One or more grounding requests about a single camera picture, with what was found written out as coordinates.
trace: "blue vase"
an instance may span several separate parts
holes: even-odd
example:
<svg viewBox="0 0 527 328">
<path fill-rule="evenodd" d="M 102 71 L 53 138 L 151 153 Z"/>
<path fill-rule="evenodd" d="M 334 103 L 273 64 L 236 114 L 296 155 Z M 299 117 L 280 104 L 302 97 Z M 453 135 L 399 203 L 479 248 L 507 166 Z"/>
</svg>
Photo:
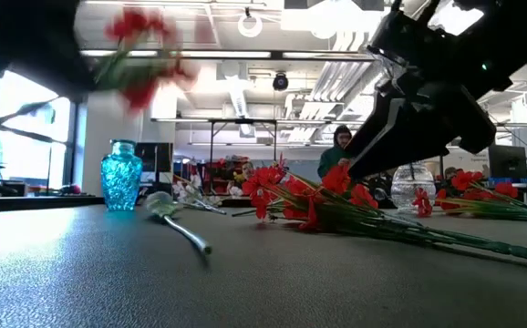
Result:
<svg viewBox="0 0 527 328">
<path fill-rule="evenodd" d="M 101 186 L 108 210 L 134 210 L 142 159 L 134 155 L 136 143 L 111 140 L 111 154 L 101 160 Z"/>
</svg>

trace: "table surface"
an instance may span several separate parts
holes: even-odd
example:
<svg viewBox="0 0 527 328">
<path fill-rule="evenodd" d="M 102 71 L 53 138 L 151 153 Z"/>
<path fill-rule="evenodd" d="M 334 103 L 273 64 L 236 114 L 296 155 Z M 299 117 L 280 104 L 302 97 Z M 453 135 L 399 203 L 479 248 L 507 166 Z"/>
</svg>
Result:
<svg viewBox="0 0 527 328">
<path fill-rule="evenodd" d="M 185 210 L 0 212 L 0 326 L 527 327 L 527 265 Z M 527 222 L 430 218 L 527 246 Z"/>
</svg>

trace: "monitor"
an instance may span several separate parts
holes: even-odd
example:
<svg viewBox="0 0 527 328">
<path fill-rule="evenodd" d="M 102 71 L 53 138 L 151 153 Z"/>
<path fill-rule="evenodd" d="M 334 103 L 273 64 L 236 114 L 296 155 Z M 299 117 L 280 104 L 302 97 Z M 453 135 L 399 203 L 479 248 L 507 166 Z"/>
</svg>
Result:
<svg viewBox="0 0 527 328">
<path fill-rule="evenodd" d="M 489 162 L 493 178 L 527 178 L 527 156 L 524 147 L 491 145 Z"/>
</svg>

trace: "security camera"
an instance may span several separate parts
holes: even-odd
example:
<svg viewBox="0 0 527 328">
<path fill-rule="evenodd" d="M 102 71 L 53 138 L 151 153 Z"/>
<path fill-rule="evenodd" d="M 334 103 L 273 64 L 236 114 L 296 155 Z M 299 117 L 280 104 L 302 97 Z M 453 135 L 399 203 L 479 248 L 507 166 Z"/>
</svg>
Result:
<svg viewBox="0 0 527 328">
<path fill-rule="evenodd" d="M 288 89 L 288 78 L 285 76 L 285 73 L 276 73 L 272 86 L 275 91 L 284 91 Z"/>
</svg>

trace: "green jacket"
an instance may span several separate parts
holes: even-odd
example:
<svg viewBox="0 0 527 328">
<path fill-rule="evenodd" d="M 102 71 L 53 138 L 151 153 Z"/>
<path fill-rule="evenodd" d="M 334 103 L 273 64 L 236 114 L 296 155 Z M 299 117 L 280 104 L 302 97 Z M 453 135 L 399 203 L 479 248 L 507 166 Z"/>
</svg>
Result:
<svg viewBox="0 0 527 328">
<path fill-rule="evenodd" d="M 320 156 L 320 163 L 318 165 L 318 176 L 324 178 L 326 173 L 338 164 L 340 159 L 350 159 L 351 156 L 339 146 L 334 146 L 331 149 L 325 150 Z"/>
</svg>

